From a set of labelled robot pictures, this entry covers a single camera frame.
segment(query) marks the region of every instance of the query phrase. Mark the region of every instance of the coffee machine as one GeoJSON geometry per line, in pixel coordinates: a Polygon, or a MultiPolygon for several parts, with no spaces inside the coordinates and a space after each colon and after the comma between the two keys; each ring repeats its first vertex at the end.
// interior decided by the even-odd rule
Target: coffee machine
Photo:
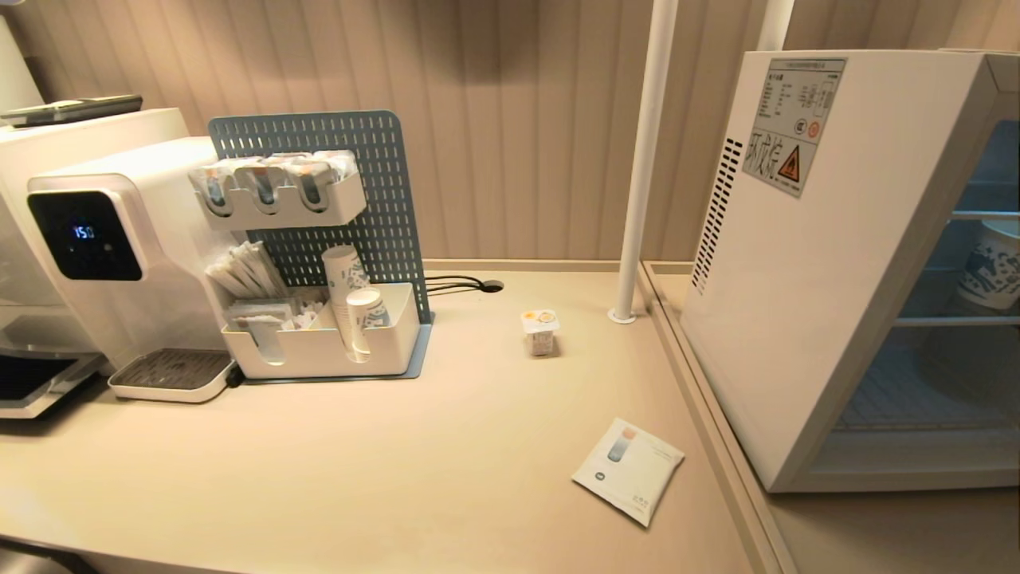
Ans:
{"type": "Polygon", "coordinates": [[[0,132],[0,419],[39,416],[105,365],[40,258],[29,178],[187,135],[175,108],[0,132]]]}
{"type": "MultiPolygon", "coordinates": [[[[209,227],[187,176],[215,161],[208,137],[183,138],[29,181],[27,203],[43,257],[57,271],[53,281],[114,369],[163,350],[219,351],[223,364],[216,373],[230,362],[219,333],[230,297],[205,268],[237,241],[209,227]]],[[[111,386],[135,399],[215,397],[211,389],[172,393],[182,390],[176,387],[122,395],[111,386]]]]}

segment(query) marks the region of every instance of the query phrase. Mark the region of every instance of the white organizer shelf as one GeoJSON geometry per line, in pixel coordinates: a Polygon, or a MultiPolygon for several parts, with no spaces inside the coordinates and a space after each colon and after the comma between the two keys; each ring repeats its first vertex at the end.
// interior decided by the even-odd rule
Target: white organizer shelf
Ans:
{"type": "Polygon", "coordinates": [[[328,205],[323,211],[312,211],[306,207],[296,187],[276,188],[275,213],[261,211],[255,205],[255,194],[248,190],[227,189],[223,195],[227,204],[234,207],[230,215],[217,215],[210,211],[202,194],[195,192],[195,199],[205,213],[206,221],[216,230],[342,225],[350,222],[367,205],[359,172],[326,187],[328,205]]]}
{"type": "Polygon", "coordinates": [[[282,358],[264,358],[246,331],[223,328],[223,340],[249,379],[400,375],[407,371],[418,338],[420,324],[414,290],[410,282],[372,285],[382,293],[392,324],[365,329],[369,357],[364,363],[358,363],[347,353],[328,303],[310,329],[276,332],[282,358]]]}

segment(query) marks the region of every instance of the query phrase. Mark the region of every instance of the countertop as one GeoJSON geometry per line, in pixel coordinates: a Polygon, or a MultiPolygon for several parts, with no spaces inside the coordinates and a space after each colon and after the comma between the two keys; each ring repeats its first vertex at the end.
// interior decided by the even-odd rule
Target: countertop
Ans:
{"type": "Polygon", "coordinates": [[[418,379],[0,421],[0,536],[253,574],[752,572],[653,321],[606,317],[616,273],[471,273],[506,290],[430,299],[418,379]],[[530,359],[544,308],[560,356],[530,359]],[[570,480],[614,417],[686,454],[648,530],[570,480]]]}
{"type": "MultiPolygon", "coordinates": [[[[646,263],[677,315],[690,266],[646,263]]],[[[769,494],[757,481],[746,485],[764,500],[801,574],[1020,572],[1016,488],[769,494]]]]}

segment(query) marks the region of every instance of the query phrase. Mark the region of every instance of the ventilation slot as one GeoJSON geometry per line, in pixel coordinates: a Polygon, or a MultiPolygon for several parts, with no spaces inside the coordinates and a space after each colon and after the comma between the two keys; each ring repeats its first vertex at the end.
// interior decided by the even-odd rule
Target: ventilation slot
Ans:
{"type": "Polygon", "coordinates": [[[730,193],[733,190],[733,177],[740,165],[741,151],[744,144],[726,138],[722,146],[722,159],[719,160],[719,170],[712,181],[712,197],[709,199],[708,216],[702,228],[701,241],[698,245],[698,255],[695,257],[695,270],[691,282],[699,294],[705,294],[708,273],[712,270],[712,257],[719,248],[719,236],[722,233],[722,221],[729,205],[730,193]]]}

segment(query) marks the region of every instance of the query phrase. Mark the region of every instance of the white pole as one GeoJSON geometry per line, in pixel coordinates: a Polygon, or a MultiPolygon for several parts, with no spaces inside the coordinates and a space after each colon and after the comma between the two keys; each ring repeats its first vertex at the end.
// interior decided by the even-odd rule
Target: white pole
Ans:
{"type": "Polygon", "coordinates": [[[634,145],[634,163],[630,170],[630,196],[627,199],[627,220],[623,227],[623,251],[620,253],[619,294],[616,307],[609,311],[609,319],[621,324],[633,323],[635,319],[630,313],[630,302],[634,295],[638,265],[641,264],[641,243],[645,233],[652,167],[655,165],[655,147],[659,140],[662,100],[666,94],[669,55],[673,47],[676,5],[677,0],[655,0],[652,5],[652,30],[648,38],[645,83],[642,86],[641,111],[638,114],[638,141],[634,145]]]}

